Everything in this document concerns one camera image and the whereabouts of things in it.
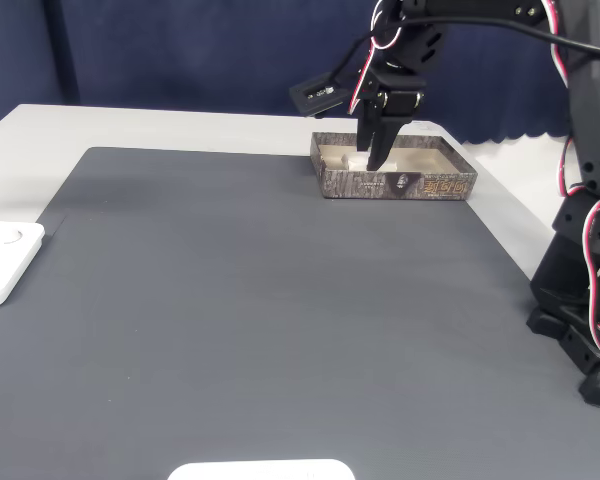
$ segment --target red and white cable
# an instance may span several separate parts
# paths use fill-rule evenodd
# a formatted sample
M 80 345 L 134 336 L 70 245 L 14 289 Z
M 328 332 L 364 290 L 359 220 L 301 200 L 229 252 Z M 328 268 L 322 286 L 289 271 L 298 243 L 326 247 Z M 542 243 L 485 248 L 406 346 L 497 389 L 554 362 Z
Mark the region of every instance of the red and white cable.
M 589 273 L 589 330 L 591 337 L 595 342 L 598 350 L 600 350 L 600 338 L 598 338 L 598 325 L 596 321 L 596 304 L 598 297 L 598 270 L 593 261 L 593 254 L 589 246 L 591 240 L 591 231 L 595 222 L 596 215 L 600 211 L 600 200 L 591 208 L 587 218 L 584 221 L 584 229 L 582 230 L 582 250 L 584 260 L 587 264 L 587 272 Z
M 542 0 L 542 6 L 547 14 L 547 19 L 549 20 L 549 31 L 554 35 L 557 35 L 560 17 L 558 16 L 558 9 L 556 8 L 555 3 L 553 0 Z M 556 66 L 556 69 L 558 70 L 558 73 L 564 82 L 564 86 L 568 87 L 567 69 L 564 66 L 564 62 L 560 57 L 560 51 L 555 43 L 551 44 L 551 58 L 553 59 L 553 64 Z
M 376 3 L 375 8 L 373 9 L 373 15 L 371 15 L 371 30 L 373 30 L 373 28 L 376 26 L 378 17 L 380 17 L 380 14 L 382 13 L 382 10 L 380 10 L 378 12 L 378 8 L 380 7 L 381 3 L 382 3 L 382 0 L 378 0 L 378 3 Z M 396 42 L 398 41 L 398 38 L 400 37 L 400 32 L 402 32 L 402 28 L 398 29 L 395 36 L 393 37 L 393 40 L 391 40 L 386 45 L 378 45 L 378 42 L 376 42 L 375 37 L 371 37 L 371 48 L 369 49 L 369 56 L 367 57 L 367 61 L 364 64 L 362 71 L 360 72 L 360 78 L 358 79 L 358 84 L 356 85 L 356 89 L 354 90 L 353 96 L 351 97 L 351 102 L 349 102 L 349 115 L 351 115 L 353 113 L 353 111 L 358 106 L 358 103 L 360 102 L 360 100 L 358 99 L 358 94 L 360 93 L 360 89 L 362 88 L 362 84 L 364 83 L 364 78 L 367 75 L 369 66 L 371 65 L 371 62 L 373 61 L 373 55 L 375 54 L 375 51 L 376 50 L 386 50 L 387 48 L 393 47 L 396 44 Z

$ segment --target screw hole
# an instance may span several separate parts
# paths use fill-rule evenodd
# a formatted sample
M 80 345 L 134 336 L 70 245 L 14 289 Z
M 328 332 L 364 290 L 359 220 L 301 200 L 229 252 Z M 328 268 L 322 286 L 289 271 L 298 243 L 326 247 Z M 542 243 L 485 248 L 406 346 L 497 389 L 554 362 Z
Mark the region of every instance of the screw hole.
M 442 38 L 442 34 L 441 33 L 436 33 L 433 37 L 431 37 L 429 39 L 429 41 L 427 42 L 427 47 L 432 47 L 433 45 L 435 45 L 438 40 L 440 40 Z
M 435 50 L 429 50 L 427 53 L 425 53 L 423 55 L 423 57 L 420 59 L 422 61 L 422 63 L 425 63 L 426 61 L 430 60 L 431 57 L 433 57 L 435 55 L 436 51 Z

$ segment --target black cable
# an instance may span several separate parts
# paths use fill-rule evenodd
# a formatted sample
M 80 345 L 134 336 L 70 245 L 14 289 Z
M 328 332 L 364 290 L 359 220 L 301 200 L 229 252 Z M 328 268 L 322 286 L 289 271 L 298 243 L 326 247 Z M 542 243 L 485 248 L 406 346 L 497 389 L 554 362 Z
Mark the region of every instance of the black cable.
M 520 33 L 524 33 L 525 35 L 529 35 L 530 37 L 537 38 L 539 40 L 543 40 L 548 43 L 555 43 L 556 45 L 560 45 L 566 48 L 570 48 L 572 50 L 578 50 L 580 52 L 588 53 L 590 55 L 600 57 L 600 47 L 595 45 L 590 45 L 588 43 L 578 42 L 576 40 L 571 40 L 569 38 L 561 37 L 559 35 L 554 35 L 552 33 L 543 32 L 542 30 L 538 30 L 533 27 L 528 27 L 518 22 L 514 22 L 513 20 L 501 20 L 499 18 L 481 18 L 481 17 L 422 17 L 422 18 L 410 18 L 407 20 L 402 20 L 400 22 L 388 23 L 382 27 L 376 27 L 369 33 L 364 36 L 358 38 L 353 42 L 345 56 L 340 60 L 338 66 L 331 72 L 329 75 L 329 81 L 333 81 L 338 74 L 342 71 L 342 69 L 349 63 L 351 57 L 353 57 L 354 53 L 362 45 L 365 40 L 370 39 L 371 37 L 375 37 L 381 33 L 388 32 L 389 30 L 396 30 L 400 27 L 413 27 L 417 25 L 429 25 L 434 23 L 459 23 L 459 24 L 469 24 L 469 25 L 488 25 L 492 27 L 501 27 L 508 28 L 509 30 L 515 30 Z

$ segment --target robotic arm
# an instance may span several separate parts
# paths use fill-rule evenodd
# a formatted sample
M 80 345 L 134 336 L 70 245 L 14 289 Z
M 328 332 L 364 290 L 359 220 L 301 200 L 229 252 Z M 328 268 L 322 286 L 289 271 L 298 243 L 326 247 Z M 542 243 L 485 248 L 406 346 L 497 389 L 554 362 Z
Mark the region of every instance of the robotic arm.
M 551 33 L 560 37 L 536 28 L 547 14 Z M 376 171 L 423 101 L 426 84 L 419 74 L 435 62 L 447 23 L 499 25 L 554 44 L 554 62 L 568 82 L 582 184 L 567 189 L 561 173 L 565 200 L 531 281 L 539 306 L 527 325 L 560 341 L 588 375 L 581 394 L 600 406 L 600 47 L 593 46 L 600 45 L 600 0 L 380 0 L 372 32 L 333 72 L 293 87 L 292 99 L 307 116 L 348 102 L 349 113 L 358 115 L 357 148 L 371 148 L 367 170 Z M 369 57 L 352 94 L 338 75 L 367 39 Z M 572 49 L 566 62 L 556 43 Z

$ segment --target dark gray table mat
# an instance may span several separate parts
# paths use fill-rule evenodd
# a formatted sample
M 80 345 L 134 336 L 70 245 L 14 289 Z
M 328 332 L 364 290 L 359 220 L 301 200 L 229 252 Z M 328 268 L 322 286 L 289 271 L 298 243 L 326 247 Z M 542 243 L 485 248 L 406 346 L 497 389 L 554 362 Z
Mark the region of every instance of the dark gray table mat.
M 0 308 L 0 479 L 600 478 L 600 410 L 465 203 L 325 200 L 308 158 L 92 149 L 41 222 Z

